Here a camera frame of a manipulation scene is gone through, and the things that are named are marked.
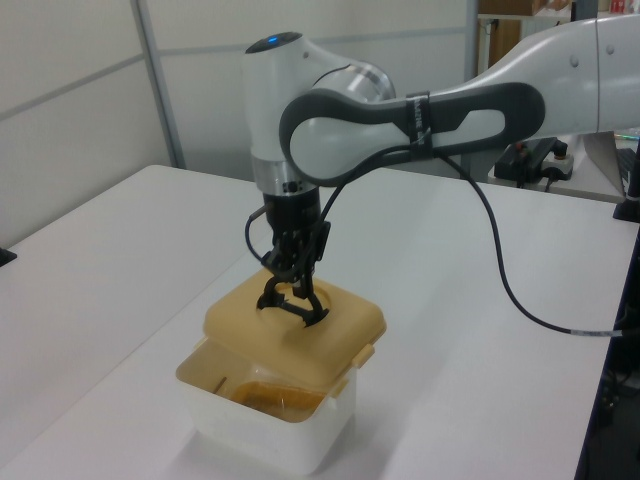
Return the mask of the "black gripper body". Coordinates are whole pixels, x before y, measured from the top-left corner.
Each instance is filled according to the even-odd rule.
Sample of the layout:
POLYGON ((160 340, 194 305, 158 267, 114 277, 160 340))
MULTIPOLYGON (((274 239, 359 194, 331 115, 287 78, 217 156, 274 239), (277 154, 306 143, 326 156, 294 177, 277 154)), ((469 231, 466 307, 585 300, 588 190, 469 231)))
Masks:
POLYGON ((331 224, 321 219, 319 190, 314 188, 292 196, 263 195, 267 206, 267 221, 273 231, 272 238, 281 238, 295 255, 300 240, 312 237, 314 260, 324 255, 331 224))

